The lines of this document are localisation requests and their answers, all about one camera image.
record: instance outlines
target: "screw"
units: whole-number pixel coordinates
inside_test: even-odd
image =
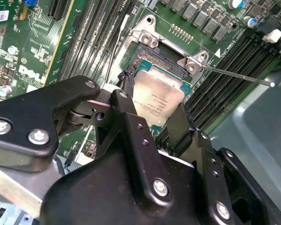
[[[144,43],[145,45],[148,45],[152,42],[152,36],[149,35],[149,34],[144,34],[142,37],[141,37],[141,41],[142,43]]]
[[[224,219],[230,218],[230,213],[229,213],[227,207],[223,203],[217,202],[216,209],[217,209],[218,213],[221,215],[221,217],[223,217]]]
[[[195,67],[194,67],[194,66],[189,66],[188,69],[189,69],[190,71],[193,71],[193,69],[195,69]]]
[[[227,152],[227,155],[230,157],[230,158],[233,158],[233,154],[231,153],[231,151],[226,151]]]
[[[153,188],[154,190],[156,191],[156,193],[159,195],[159,196],[166,196],[168,194],[168,187],[166,186],[166,184],[160,180],[160,179],[156,179],[154,182],[153,182]]]
[[[204,134],[203,132],[201,133],[201,135],[204,139],[208,139],[208,136],[206,134]]]
[[[120,91],[120,96],[122,96],[124,98],[128,98],[128,95],[123,91]]]
[[[0,135],[7,134],[11,130],[10,123],[0,120]]]
[[[158,46],[158,41],[153,41],[152,45],[153,46]]]
[[[85,84],[87,85],[87,86],[89,86],[90,88],[94,88],[96,85],[94,84],[94,82],[92,82],[92,81],[87,81],[87,82],[85,82]]]
[[[206,56],[205,53],[203,53],[203,54],[200,55],[200,58],[201,58],[201,60],[205,60],[207,58],[207,56]]]
[[[28,140],[33,144],[43,145],[48,143],[49,135],[46,131],[41,129],[33,130],[28,135]]]

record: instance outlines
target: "white dimm latch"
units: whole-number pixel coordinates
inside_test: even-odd
[[[278,29],[273,30],[272,32],[265,35],[262,40],[268,43],[277,43],[281,38],[281,31]]]

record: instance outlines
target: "pcie slot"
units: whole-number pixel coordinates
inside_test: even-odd
[[[65,12],[68,0],[52,0],[49,6],[48,16],[52,16],[54,20],[59,21]]]
[[[121,1],[116,1],[116,5],[113,6],[112,12],[109,15],[109,22],[105,24],[104,28],[103,28],[103,33],[100,35],[99,41],[96,45],[96,48],[93,50],[93,52],[91,53],[91,55],[89,55],[88,58],[88,63],[87,66],[85,67],[84,71],[83,71],[83,75],[87,76],[90,72],[91,67],[93,66],[93,63],[96,59],[96,56],[98,55],[101,47],[103,46],[103,44],[106,42],[106,39],[108,39],[108,35],[110,33],[110,30],[112,29],[113,26],[115,26],[115,24],[118,22],[118,18],[119,18],[119,11],[122,8],[123,5],[123,0]],[[116,26],[114,27],[113,32],[111,33],[110,37],[112,37],[115,32],[116,32]],[[106,43],[106,46],[108,46],[108,44],[111,42],[111,40],[109,39]]]
[[[73,66],[77,61],[78,53],[80,52],[83,41],[87,34],[87,31],[89,30],[89,27],[93,22],[94,16],[96,15],[96,9],[98,5],[99,5],[99,1],[94,1],[94,0],[88,1],[86,11],[83,15],[83,20],[75,34],[74,42],[72,44],[69,53],[67,54],[64,65],[58,77],[58,81],[66,80],[70,77]]]
[[[246,48],[242,51],[242,55],[244,58],[236,58],[227,69],[228,71],[232,71],[235,73],[239,73],[239,70],[246,64],[246,61],[253,55],[253,53],[258,49],[258,46],[255,45],[253,48]],[[221,92],[223,88],[227,85],[227,83],[232,79],[232,77],[227,75],[222,75],[219,80],[217,80],[218,85],[213,85],[213,87],[206,93],[208,96],[205,100],[201,100],[194,108],[191,110],[191,115],[193,119],[196,120],[197,117],[200,116],[200,113],[208,107],[208,105],[214,102],[214,98]]]
[[[108,0],[100,1],[100,6],[97,10],[96,17],[83,41],[83,46],[79,52],[79,56],[73,67],[71,76],[83,75],[83,71],[89,63],[89,56],[100,37],[103,25],[106,23],[107,18],[109,17],[109,13],[114,4],[114,0],[109,7],[107,7],[107,3]]]
[[[256,72],[255,72],[254,76],[252,76],[252,77],[257,77],[259,75],[259,71],[263,71],[264,69],[266,69],[266,67],[272,62],[272,59],[273,59],[272,56],[268,56],[265,60],[263,60],[262,64],[256,69]],[[241,93],[250,84],[251,83],[248,81],[241,81],[241,84],[237,91],[239,91]],[[230,104],[232,104],[235,101],[236,98],[237,98],[237,96],[235,96],[235,95],[230,96],[228,98],[226,104],[223,105],[217,112],[214,112],[212,117],[210,117],[208,120],[199,122],[199,126],[201,127],[201,129],[206,129],[218,116],[220,116],[223,113],[223,111],[226,109],[227,106],[229,106]]]

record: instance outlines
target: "black plastic mount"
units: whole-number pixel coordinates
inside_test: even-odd
[[[28,172],[47,168],[58,147],[59,121],[64,120],[72,104],[95,98],[99,92],[97,84],[77,76],[1,102],[0,120],[9,122],[12,128],[0,135],[0,166]],[[28,140],[29,133],[36,129],[47,132],[48,143],[36,145]]]

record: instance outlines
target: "black bracket arm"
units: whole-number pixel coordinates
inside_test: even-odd
[[[127,157],[136,202],[148,213],[162,214],[174,201],[169,176],[161,161],[146,120],[137,116],[131,96],[122,90],[111,95],[115,118],[109,132],[97,134],[97,157],[122,143]]]
[[[77,76],[1,102],[0,166],[29,172],[47,168],[58,147],[59,120],[72,104],[99,92],[97,84]]]
[[[177,157],[196,168],[196,203],[203,224],[235,224],[221,160],[210,139],[196,129],[181,103],[167,121],[169,142]]]

